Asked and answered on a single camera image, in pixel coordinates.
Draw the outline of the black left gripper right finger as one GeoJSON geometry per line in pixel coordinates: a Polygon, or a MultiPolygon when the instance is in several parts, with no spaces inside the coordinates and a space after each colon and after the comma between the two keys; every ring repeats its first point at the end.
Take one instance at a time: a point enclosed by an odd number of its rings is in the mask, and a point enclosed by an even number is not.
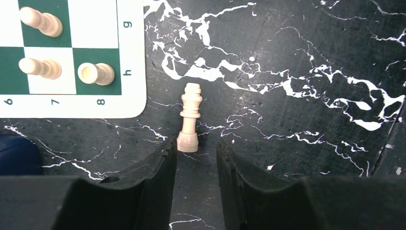
{"type": "Polygon", "coordinates": [[[406,178],[304,176],[288,182],[218,142],[216,163],[228,230],[403,230],[406,178]]]}

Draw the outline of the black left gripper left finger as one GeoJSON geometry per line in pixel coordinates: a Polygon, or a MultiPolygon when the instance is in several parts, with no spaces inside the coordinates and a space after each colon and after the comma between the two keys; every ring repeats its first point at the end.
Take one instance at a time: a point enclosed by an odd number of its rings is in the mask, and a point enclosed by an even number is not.
{"type": "Polygon", "coordinates": [[[3,230],[166,230],[176,139],[99,183],[74,175],[0,175],[3,230]]]}

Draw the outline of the light wooden king piece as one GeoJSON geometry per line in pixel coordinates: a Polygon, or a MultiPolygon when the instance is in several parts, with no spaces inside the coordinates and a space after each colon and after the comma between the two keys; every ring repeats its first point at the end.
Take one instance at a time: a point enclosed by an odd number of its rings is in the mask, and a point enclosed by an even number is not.
{"type": "Polygon", "coordinates": [[[197,83],[187,83],[181,100],[183,102],[183,110],[180,112],[180,116],[183,117],[183,123],[177,137],[177,149],[187,153],[196,152],[199,144],[195,130],[196,119],[201,117],[199,106],[203,100],[200,85],[197,83]]]}

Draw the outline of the light wooden pawn piece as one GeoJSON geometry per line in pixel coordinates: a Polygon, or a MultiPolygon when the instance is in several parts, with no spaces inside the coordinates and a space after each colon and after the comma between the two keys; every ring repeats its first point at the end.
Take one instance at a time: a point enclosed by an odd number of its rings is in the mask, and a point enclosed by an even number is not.
{"type": "Polygon", "coordinates": [[[22,58],[18,66],[26,74],[40,76],[45,79],[55,80],[62,74],[62,68],[58,62],[52,59],[22,58]]]}
{"type": "Polygon", "coordinates": [[[49,37],[59,37],[63,32],[63,24],[59,18],[31,7],[20,8],[20,20],[49,37]]]}

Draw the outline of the green white chess board mat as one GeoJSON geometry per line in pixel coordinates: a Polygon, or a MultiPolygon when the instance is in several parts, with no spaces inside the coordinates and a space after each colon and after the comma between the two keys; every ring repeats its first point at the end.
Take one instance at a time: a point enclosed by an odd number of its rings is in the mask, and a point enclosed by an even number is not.
{"type": "Polygon", "coordinates": [[[1,118],[133,118],[146,103],[143,1],[1,1],[1,118]],[[49,37],[22,23],[22,7],[59,18],[62,34],[49,37]],[[55,80],[26,74],[22,58],[55,60],[62,74],[55,80]],[[110,65],[113,82],[83,83],[77,70],[85,62],[110,65]]]}

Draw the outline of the dark blue tin box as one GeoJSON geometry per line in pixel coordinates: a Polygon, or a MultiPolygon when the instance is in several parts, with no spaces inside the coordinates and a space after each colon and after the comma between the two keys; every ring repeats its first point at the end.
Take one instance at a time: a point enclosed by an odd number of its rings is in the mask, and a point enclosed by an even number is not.
{"type": "Polygon", "coordinates": [[[0,136],[0,174],[43,175],[39,148],[30,140],[10,134],[0,136]]]}

